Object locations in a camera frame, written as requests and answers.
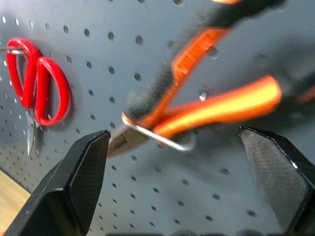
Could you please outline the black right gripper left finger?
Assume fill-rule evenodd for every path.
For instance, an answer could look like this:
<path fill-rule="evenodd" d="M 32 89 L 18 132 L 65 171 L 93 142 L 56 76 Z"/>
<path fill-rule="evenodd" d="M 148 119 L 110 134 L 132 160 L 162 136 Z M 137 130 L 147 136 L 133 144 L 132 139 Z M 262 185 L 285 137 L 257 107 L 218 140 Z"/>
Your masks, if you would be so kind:
<path fill-rule="evenodd" d="M 103 185 L 111 134 L 101 130 L 71 146 L 41 180 L 6 236 L 85 236 Z"/>

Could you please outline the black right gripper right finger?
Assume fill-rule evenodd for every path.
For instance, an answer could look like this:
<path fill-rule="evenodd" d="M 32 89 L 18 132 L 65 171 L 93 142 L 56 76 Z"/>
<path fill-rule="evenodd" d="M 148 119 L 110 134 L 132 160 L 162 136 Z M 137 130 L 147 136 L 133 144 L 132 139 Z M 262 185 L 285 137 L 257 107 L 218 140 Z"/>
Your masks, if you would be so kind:
<path fill-rule="evenodd" d="M 315 166 L 287 138 L 242 126 L 239 129 L 261 196 L 283 233 L 315 234 Z"/>

